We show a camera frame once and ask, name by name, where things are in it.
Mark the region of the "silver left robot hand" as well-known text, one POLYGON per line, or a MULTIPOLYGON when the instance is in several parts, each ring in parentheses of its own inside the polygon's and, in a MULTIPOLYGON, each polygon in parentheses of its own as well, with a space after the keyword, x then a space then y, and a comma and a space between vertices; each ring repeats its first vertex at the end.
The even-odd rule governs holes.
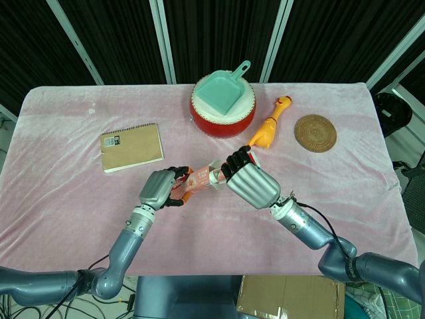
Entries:
POLYGON ((169 167, 154 171, 147 179, 139 200, 141 205, 147 206, 154 211, 164 207, 180 207, 188 202, 191 194, 185 193, 179 199, 171 197, 171 190, 180 177, 189 176, 189 167, 169 167))

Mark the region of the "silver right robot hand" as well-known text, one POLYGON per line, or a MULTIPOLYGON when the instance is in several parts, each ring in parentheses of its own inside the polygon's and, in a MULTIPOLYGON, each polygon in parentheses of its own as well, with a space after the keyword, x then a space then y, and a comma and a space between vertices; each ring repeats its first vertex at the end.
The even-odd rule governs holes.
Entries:
POLYGON ((280 198, 280 184, 250 157, 250 146, 242 146, 221 166, 227 186, 256 209, 273 206, 280 198))

